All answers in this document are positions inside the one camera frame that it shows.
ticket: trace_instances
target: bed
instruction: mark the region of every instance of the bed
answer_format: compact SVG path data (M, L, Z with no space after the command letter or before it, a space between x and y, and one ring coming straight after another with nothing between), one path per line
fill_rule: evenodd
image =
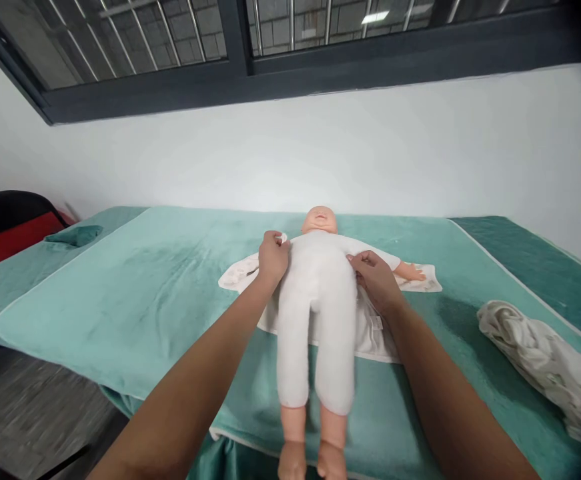
M0 313L12 302L46 280L86 250L120 227L136 219L145 208L115 207L102 211L74 227L98 225L98 237L80 248L57 248L36 244L0 263ZM541 237L503 217L452 219L483 249L555 312L581 331L581 262ZM0 345L12 347L0 337ZM102 386L102 391L126 415L141 405L136 396L123 395ZM240 478L273 477L276 459L250 449L229 437L213 441L208 437L198 455L191 478L224 478L226 472ZM316 476L312 469L309 477Z

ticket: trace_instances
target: white bodysuit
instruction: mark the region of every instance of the white bodysuit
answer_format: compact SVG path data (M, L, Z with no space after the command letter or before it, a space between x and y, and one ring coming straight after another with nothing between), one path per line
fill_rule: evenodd
M394 270L401 260L365 243L314 230L291 240L290 261L279 292L277 389L291 408L308 401L308 325L320 313L315 387L320 401L347 415L354 399L357 285L346 255L377 253Z

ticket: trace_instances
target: window frame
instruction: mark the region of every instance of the window frame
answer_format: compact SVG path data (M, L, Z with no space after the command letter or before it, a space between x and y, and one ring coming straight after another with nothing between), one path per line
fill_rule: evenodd
M54 125L581 62L569 5L254 57L245 0L217 3L227 59L46 90L0 30L0 67Z

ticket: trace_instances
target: glass pane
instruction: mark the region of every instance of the glass pane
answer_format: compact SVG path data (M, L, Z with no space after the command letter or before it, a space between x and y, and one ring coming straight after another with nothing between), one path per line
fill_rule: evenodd
M0 0L0 26L47 89L226 56L217 0Z
M258 56L290 51L293 44L295 50L301 50L553 3L554 0L438 0L437 5L434 0L247 0L247 10L253 55ZM290 35L291 18L294 38Z

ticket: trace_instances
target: window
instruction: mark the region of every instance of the window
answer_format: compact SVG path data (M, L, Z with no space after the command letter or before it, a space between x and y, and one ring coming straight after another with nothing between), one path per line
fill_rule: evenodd
M553 0L0 0L0 65L48 123L577 61Z

